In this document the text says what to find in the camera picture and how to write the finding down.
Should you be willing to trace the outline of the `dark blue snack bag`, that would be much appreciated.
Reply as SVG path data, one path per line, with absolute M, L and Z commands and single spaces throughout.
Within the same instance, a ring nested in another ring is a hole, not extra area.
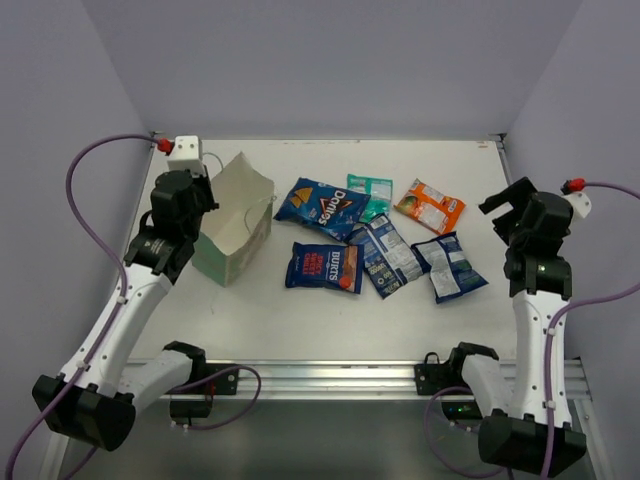
M 346 241 L 363 247 L 364 269 L 382 299 L 424 274 L 416 254 L 385 213 L 357 227 Z

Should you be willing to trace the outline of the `blue Burts crisps bag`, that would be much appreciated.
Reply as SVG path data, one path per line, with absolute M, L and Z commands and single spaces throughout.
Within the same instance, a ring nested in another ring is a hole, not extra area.
M 363 246 L 295 242 L 284 284 L 286 288 L 326 288 L 360 294 L 363 272 Z

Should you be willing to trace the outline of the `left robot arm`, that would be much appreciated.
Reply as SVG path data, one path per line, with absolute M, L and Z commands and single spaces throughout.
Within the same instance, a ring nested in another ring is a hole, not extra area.
M 200 161 L 172 163 L 156 178 L 150 200 L 94 327 L 61 371 L 40 376 L 32 389 L 51 431 L 106 451 L 119 448 L 137 413 L 166 391 L 197 392 L 208 379 L 203 350 L 180 342 L 152 361 L 147 379 L 123 377 L 151 314 L 193 257 L 204 215 L 219 207 Z

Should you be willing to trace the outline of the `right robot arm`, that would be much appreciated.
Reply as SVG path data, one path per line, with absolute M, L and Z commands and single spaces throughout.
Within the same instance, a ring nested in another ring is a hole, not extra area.
M 567 403 L 564 334 L 573 276 L 560 249 L 572 222 L 584 218 L 590 206 L 577 194 L 540 191 L 528 178 L 479 208 L 488 214 L 504 204 L 510 211 L 493 225 L 507 246 L 504 274 L 517 334 L 514 382 L 506 382 L 493 349 L 470 343 L 453 351 L 445 379 L 454 391 L 475 397 L 482 414 L 483 462 L 552 479 L 587 449 Z

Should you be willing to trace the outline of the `teal candy packet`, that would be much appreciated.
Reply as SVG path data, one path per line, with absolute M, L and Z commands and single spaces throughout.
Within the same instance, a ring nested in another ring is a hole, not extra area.
M 390 212 L 393 195 L 392 180 L 348 174 L 347 188 L 369 196 L 369 201 L 360 217 L 361 223 L 368 223 L 376 215 Z

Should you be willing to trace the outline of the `blue white crisps bag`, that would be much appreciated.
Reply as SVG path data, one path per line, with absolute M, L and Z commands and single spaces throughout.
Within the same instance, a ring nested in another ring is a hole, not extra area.
M 456 232 L 410 246 L 433 286 L 437 304 L 460 298 L 489 282 L 471 265 Z

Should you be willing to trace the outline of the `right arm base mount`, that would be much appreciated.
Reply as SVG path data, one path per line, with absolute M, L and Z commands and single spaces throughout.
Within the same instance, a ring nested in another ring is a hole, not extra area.
M 421 363 L 414 365 L 414 383 L 420 396 L 432 396 L 450 387 L 467 388 L 462 380 L 461 365 L 465 354 L 460 346 L 454 347 L 446 361 L 441 362 L 437 353 L 429 352 Z M 448 420 L 475 421 L 481 419 L 477 404 L 470 400 L 454 400 L 444 405 Z

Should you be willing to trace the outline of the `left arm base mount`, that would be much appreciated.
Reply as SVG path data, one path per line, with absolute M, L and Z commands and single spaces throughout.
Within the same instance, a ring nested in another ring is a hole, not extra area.
M 198 424 L 197 420 L 207 419 L 214 410 L 216 395 L 233 396 L 237 393 L 239 366 L 237 364 L 206 364 L 196 379 L 168 392 L 171 425 L 184 431 L 208 431 L 221 428 L 238 420 L 242 413 L 236 413 L 212 424 Z

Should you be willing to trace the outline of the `green paper bag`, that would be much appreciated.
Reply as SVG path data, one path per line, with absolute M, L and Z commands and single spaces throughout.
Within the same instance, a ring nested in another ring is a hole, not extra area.
M 271 232 L 274 181 L 238 153 L 211 179 L 219 208 L 207 213 L 192 257 L 193 266 L 222 287 L 246 270 Z

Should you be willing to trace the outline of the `blue Doritos bag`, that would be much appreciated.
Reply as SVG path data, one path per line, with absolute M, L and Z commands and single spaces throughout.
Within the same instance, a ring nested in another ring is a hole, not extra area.
M 344 241 L 354 230 L 371 196 L 300 177 L 273 219 L 291 221 Z

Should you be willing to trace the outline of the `orange snack packet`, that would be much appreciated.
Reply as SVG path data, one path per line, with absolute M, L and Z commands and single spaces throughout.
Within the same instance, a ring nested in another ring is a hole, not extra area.
M 438 235 L 454 231 L 465 208 L 461 199 L 444 195 L 418 178 L 394 205 L 396 211 Z

